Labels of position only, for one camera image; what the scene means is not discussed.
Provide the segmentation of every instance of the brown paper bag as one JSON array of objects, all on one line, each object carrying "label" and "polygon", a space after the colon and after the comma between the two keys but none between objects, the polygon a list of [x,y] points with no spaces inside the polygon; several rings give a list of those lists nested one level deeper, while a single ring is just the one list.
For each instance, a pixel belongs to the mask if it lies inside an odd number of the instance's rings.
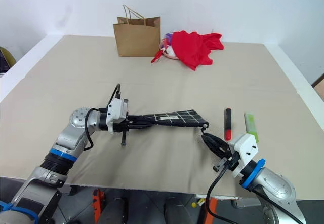
[{"label": "brown paper bag", "polygon": [[[126,5],[124,10],[126,18],[117,17],[118,24],[113,25],[119,56],[154,56],[160,43],[160,17],[144,18]],[[131,13],[138,19],[131,19]]]}]

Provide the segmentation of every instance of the yellow chair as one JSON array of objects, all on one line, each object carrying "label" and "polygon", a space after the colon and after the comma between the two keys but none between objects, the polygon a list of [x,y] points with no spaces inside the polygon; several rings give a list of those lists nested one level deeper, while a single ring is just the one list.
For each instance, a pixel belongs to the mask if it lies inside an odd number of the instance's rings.
[{"label": "yellow chair", "polygon": [[12,56],[12,54],[7,49],[0,47],[0,51],[4,55],[9,67],[12,67],[16,64],[16,60],[14,56]]}]

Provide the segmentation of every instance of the red marker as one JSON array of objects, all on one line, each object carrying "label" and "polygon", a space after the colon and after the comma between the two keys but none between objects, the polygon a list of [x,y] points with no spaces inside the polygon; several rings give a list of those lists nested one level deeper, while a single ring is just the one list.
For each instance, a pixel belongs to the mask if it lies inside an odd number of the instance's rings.
[{"label": "red marker", "polygon": [[224,117],[224,139],[231,140],[232,138],[232,110],[227,108]]}]

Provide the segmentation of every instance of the blue ring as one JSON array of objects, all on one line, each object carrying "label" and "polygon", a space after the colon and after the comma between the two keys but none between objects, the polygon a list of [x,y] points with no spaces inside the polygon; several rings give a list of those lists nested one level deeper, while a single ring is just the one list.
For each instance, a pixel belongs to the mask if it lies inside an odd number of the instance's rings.
[{"label": "blue ring", "polygon": [[262,158],[261,160],[258,161],[256,167],[253,169],[249,177],[244,181],[244,183],[241,184],[241,186],[246,189],[251,182],[255,179],[257,174],[260,172],[261,168],[265,165],[265,160]]},{"label": "blue ring", "polygon": [[57,149],[53,149],[53,148],[52,148],[52,149],[50,150],[50,153],[55,154],[55,155],[57,155],[57,156],[59,156],[59,157],[63,157],[63,158],[65,158],[65,159],[68,159],[68,160],[73,161],[73,162],[76,162],[76,160],[77,160],[76,157],[71,156],[71,155],[69,155],[69,154],[67,154],[67,153],[61,152],[61,151],[59,151],[59,150],[57,150]]},{"label": "blue ring", "polygon": [[22,208],[22,207],[13,206],[13,203],[5,203],[3,201],[0,201],[0,205],[3,207],[3,210],[1,212],[7,211],[7,210],[14,210],[14,211],[26,213],[34,218],[35,224],[38,224],[38,222],[39,222],[38,215],[36,214],[36,212],[34,212],[32,210]]}]

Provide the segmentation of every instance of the green highlighter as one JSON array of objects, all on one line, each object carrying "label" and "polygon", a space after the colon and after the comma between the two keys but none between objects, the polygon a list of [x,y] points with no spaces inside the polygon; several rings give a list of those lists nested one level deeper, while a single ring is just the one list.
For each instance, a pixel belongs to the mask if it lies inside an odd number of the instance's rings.
[{"label": "green highlighter", "polygon": [[254,122],[254,115],[250,113],[244,113],[245,128],[248,134],[253,134],[257,143],[259,143],[259,137],[257,133],[257,127]]}]

